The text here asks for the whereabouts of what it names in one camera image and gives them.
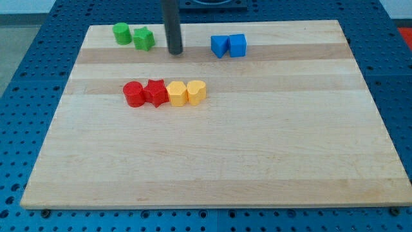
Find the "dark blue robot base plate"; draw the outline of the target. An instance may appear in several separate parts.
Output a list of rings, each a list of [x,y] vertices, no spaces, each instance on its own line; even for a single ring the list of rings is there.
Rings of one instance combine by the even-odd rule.
[[[178,0],[180,10],[246,10],[248,0]]]

